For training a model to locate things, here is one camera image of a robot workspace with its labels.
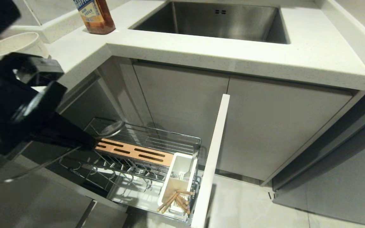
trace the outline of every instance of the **white drawer front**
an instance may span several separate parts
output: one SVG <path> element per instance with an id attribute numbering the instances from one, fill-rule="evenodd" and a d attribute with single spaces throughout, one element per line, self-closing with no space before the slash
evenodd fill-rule
<path id="1" fill-rule="evenodd" d="M 216 124 L 213 131 L 212 141 L 209 147 L 208 159 L 205 165 L 204 175 L 202 176 L 200 192 L 198 194 L 198 199 L 194 210 L 194 216 L 191 223 L 191 227 L 193 228 L 203 228 L 205 225 L 209 198 L 212 189 L 213 176 L 215 174 L 216 163 L 218 161 L 218 155 L 219 155 L 219 148 L 221 146 L 222 136 L 225 128 L 227 108 L 229 106 L 229 98 L 230 96 L 227 94 L 224 94 L 222 96 L 218 117 L 216 119 Z"/>

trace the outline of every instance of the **wooden chopstick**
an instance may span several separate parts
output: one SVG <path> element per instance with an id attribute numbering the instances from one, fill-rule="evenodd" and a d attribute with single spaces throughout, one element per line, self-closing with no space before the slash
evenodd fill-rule
<path id="1" fill-rule="evenodd" d="M 187 195 L 194 195 L 194 192 L 187 192 L 187 191 L 181 191 L 181 190 L 177 190 L 178 193 L 181 193 L 181 194 L 187 194 Z"/>
<path id="2" fill-rule="evenodd" d="M 183 209 L 187 214 L 190 213 L 188 207 L 186 205 L 183 204 L 183 202 L 181 201 L 180 198 L 176 198 L 176 203 L 178 204 L 178 206 L 180 206 L 181 209 Z"/>
<path id="3" fill-rule="evenodd" d="M 174 194 L 172 194 L 161 206 L 157 208 L 157 212 L 159 212 L 165 205 L 167 205 L 167 203 L 169 203 L 171 199 L 174 198 L 174 196 L 178 196 L 178 193 L 174 192 Z"/>
<path id="4" fill-rule="evenodd" d="M 171 200 L 164 206 L 163 210 L 161 211 L 162 214 L 164 214 L 164 212 L 171 206 L 171 203 L 174 202 L 174 200 L 177 198 L 177 196 L 178 196 L 178 193 L 174 193 Z"/>
<path id="5" fill-rule="evenodd" d="M 189 204 L 189 202 L 186 199 L 184 199 L 182 196 L 178 195 L 177 198 L 179 198 L 185 205 Z"/>

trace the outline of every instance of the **quartz countertop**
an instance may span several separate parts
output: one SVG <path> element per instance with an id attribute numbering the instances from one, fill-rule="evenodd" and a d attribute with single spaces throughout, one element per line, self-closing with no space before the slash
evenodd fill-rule
<path id="1" fill-rule="evenodd" d="M 111 11 L 115 31 L 93 35 L 82 26 L 47 45 L 52 58 L 58 60 L 66 72 L 59 82 L 72 89 L 110 56 L 121 56 L 365 90 L 365 65 L 313 2 L 229 1 L 279 7 L 290 44 L 129 29 L 167 3 L 165 0 L 132 0 Z"/>

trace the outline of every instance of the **gray cabinet door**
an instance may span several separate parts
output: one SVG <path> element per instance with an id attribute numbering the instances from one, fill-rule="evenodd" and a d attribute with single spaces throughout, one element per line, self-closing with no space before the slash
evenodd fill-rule
<path id="1" fill-rule="evenodd" d="M 335 89 L 231 77 L 217 168 L 266 180 L 350 99 Z"/>
<path id="2" fill-rule="evenodd" d="M 204 165 L 229 76 L 147 63 L 133 66 L 155 127 L 200 137 Z"/>
<path id="3" fill-rule="evenodd" d="M 0 170 L 0 228 L 75 227 L 91 199 L 38 172 L 2 183 L 25 170 L 16 162 L 7 163 Z"/>

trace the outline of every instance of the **amber bottle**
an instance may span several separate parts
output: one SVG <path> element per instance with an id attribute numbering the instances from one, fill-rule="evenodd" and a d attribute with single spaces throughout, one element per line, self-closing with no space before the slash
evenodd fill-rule
<path id="1" fill-rule="evenodd" d="M 74 0 L 74 3 L 90 33 L 105 35 L 115 30 L 105 0 Z"/>

